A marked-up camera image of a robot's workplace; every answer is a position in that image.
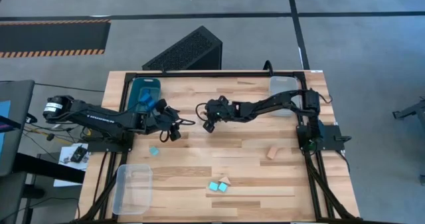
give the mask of white paper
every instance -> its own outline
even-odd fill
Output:
[[[59,157],[59,164],[60,165],[64,165],[64,166],[68,166],[71,168],[75,168],[75,169],[79,169],[82,171],[86,171],[87,165],[88,165],[88,158],[89,155],[88,153],[85,155],[86,158],[86,162],[84,162],[85,159],[83,159],[79,164],[78,163],[74,163],[71,162],[71,157],[74,154],[75,150],[77,149],[77,147],[81,146],[83,148],[87,148],[88,144],[72,144],[70,147],[62,147],[61,151],[60,151],[60,157]],[[68,163],[64,163],[65,159],[68,158],[69,161]],[[81,183],[74,183],[71,181],[62,181],[59,179],[55,179],[53,186],[54,187],[68,187],[68,186],[73,186],[73,185],[81,185]]]

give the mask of white label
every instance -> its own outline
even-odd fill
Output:
[[[107,119],[105,119],[105,118],[99,118],[99,117],[96,117],[96,116],[93,116],[93,115],[87,115],[87,117],[88,117],[88,118],[93,118],[93,119],[95,119],[95,120],[100,120],[100,121],[104,121],[104,122],[109,122],[109,123],[111,123],[111,124],[115,123],[115,121],[113,121],[113,120],[107,120]]]
[[[46,107],[46,108],[44,108],[44,111],[56,112],[56,108],[53,108],[53,107]]]
[[[53,108],[62,109],[63,105],[57,104],[57,103],[47,103],[46,107],[53,107]]]

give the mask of small wooden block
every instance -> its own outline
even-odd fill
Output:
[[[269,150],[268,150],[268,154],[267,154],[267,158],[268,159],[274,159],[274,156],[276,155],[276,152],[278,151],[278,147],[276,146],[272,146]]]
[[[221,183],[225,183],[225,184],[227,184],[227,185],[232,185],[232,184],[230,183],[230,181],[229,181],[228,177],[224,177],[224,178],[220,179],[220,180],[219,180],[219,182],[221,182]]]

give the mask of hazard tape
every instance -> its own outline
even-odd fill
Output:
[[[82,20],[82,21],[28,21],[28,22],[0,22],[0,25],[59,25],[77,23],[111,23],[108,19]]]
[[[0,58],[26,58],[44,56],[72,56],[72,55],[102,55],[104,49],[83,49],[67,51],[29,51],[29,52],[0,52]]]

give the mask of blue container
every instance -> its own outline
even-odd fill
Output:
[[[160,98],[161,83],[158,79],[137,78],[133,81],[127,107],[131,108],[140,102],[140,104],[133,108],[133,112],[148,113],[153,110]]]

